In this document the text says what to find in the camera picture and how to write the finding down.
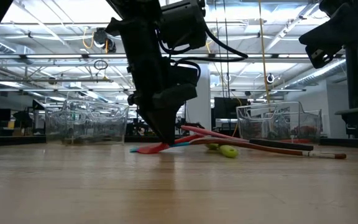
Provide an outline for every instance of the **wooden tabletop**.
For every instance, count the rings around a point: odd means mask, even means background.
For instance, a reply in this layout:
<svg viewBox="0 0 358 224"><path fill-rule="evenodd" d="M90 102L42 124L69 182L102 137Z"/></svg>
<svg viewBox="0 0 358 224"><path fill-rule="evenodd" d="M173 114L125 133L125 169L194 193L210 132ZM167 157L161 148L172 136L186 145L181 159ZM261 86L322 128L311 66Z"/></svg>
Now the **wooden tabletop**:
<svg viewBox="0 0 358 224"><path fill-rule="evenodd" d="M0 147L0 223L358 223L358 149L346 160L204 146Z"/></svg>

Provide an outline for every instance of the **clear plastic bin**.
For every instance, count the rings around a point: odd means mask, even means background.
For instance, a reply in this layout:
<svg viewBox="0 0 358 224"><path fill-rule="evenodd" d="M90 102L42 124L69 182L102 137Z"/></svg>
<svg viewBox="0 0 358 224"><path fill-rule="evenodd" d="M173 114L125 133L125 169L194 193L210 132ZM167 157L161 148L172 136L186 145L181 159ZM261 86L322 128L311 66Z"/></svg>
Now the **clear plastic bin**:
<svg viewBox="0 0 358 224"><path fill-rule="evenodd" d="M321 110L303 111L300 102L237 107L240 136L287 142L318 142Z"/></svg>
<svg viewBox="0 0 358 224"><path fill-rule="evenodd" d="M47 143L124 144L128 106L66 100L60 111L45 111Z"/></svg>

